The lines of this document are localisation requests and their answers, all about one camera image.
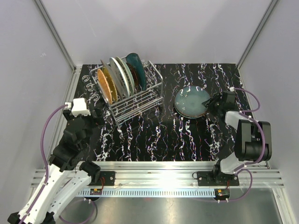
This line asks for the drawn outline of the grey reindeer plate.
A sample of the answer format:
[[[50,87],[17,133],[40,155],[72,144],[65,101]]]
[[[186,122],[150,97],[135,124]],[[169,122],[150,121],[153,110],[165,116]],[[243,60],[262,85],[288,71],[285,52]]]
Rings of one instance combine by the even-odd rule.
[[[120,83],[120,81],[119,81],[116,73],[111,68],[111,66],[108,65],[108,64],[106,64],[106,63],[104,63],[102,59],[100,61],[101,61],[102,65],[108,70],[111,78],[114,81],[115,87],[116,87],[116,89],[118,91],[118,95],[120,96],[120,99],[123,100],[123,87],[122,87],[122,85],[121,85],[121,83]]]

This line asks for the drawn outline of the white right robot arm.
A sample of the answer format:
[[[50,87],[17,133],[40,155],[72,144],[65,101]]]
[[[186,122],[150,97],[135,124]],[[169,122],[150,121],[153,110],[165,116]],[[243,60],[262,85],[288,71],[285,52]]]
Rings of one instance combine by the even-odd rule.
[[[240,111],[236,103],[236,91],[231,87],[203,102],[208,112],[219,117],[236,131],[234,152],[219,159],[213,169],[203,175],[197,175],[199,181],[224,186],[228,182],[236,185],[238,174],[248,165],[269,161],[272,156],[271,125],[266,121],[257,121],[247,115],[248,110]]]

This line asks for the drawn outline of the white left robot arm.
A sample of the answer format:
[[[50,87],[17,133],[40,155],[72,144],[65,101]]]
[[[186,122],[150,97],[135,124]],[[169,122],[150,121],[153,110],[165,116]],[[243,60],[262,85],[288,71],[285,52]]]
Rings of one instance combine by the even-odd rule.
[[[75,176],[63,185],[86,155],[93,129],[99,125],[100,117],[90,112],[86,104],[72,102],[61,109],[67,120],[63,136],[50,159],[45,161],[45,175],[33,196],[23,209],[8,217],[10,224],[54,224],[81,189],[100,182],[100,167],[92,161],[85,161]]]

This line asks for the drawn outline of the white blue striped plate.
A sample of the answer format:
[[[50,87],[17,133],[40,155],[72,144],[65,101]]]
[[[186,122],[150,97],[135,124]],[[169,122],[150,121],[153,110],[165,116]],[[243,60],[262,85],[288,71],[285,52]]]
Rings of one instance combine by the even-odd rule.
[[[177,111],[177,110],[176,110],[176,112],[177,112],[179,115],[181,115],[181,116],[183,116],[184,118],[187,118],[187,119],[197,119],[197,118],[200,118],[200,117],[202,117],[202,116],[204,116],[204,115],[207,114],[207,112],[204,112],[204,113],[202,113],[202,114],[197,114],[197,115],[195,115],[195,116],[191,116],[191,115],[183,114],[182,112],[179,112],[179,111]]]

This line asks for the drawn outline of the orange woven plate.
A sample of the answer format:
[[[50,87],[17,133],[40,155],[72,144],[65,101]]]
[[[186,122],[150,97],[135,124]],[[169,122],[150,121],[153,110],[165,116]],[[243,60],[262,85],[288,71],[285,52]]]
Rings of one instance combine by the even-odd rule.
[[[101,69],[97,69],[98,81],[101,86],[102,92],[104,94],[105,99],[109,104],[112,104],[112,94],[108,84],[108,81]]]

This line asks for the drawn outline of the teal square plate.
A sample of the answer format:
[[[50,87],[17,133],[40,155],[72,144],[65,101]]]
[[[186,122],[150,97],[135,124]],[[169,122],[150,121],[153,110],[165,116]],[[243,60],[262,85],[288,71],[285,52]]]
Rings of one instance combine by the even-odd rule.
[[[126,61],[135,69],[141,90],[147,90],[145,70],[139,55],[137,53],[130,53],[126,56]]]

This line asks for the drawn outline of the red floral plate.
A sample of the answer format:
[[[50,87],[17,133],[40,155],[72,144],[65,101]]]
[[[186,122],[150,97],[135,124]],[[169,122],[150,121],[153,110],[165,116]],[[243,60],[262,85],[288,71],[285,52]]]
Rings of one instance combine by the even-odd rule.
[[[129,70],[132,74],[134,84],[135,84],[135,88],[138,88],[139,81],[138,81],[138,76],[137,76],[136,70],[134,69],[134,67],[131,64],[126,63],[126,65],[128,66],[128,68],[129,68]]]

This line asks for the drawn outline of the white bottom plate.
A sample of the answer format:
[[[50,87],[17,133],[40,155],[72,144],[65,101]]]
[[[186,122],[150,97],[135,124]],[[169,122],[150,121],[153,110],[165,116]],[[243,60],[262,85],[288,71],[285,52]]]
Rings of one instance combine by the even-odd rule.
[[[128,98],[130,96],[130,90],[124,70],[114,57],[109,58],[109,62],[121,82],[123,94]]]

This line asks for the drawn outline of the dark bottom plate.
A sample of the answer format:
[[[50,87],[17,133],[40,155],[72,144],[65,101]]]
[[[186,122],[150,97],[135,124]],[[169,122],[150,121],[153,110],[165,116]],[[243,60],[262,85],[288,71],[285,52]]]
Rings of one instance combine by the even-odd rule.
[[[195,116],[207,112],[201,103],[210,99],[209,93],[199,86],[187,86],[181,89],[174,101],[175,110],[186,115]]]

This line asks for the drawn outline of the yellow green woven plate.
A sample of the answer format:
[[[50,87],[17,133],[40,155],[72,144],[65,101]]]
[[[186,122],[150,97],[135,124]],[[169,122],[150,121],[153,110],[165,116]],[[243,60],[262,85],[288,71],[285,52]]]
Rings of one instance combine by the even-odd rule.
[[[109,71],[106,67],[103,67],[102,71],[105,75],[105,78],[106,78],[108,84],[109,84],[109,88],[110,88],[110,91],[111,91],[111,94],[112,94],[112,99],[113,99],[114,102],[117,102],[118,93],[117,93],[117,89],[116,89],[116,86],[114,84],[114,81],[113,81],[112,77],[110,76],[110,73],[109,73]]]

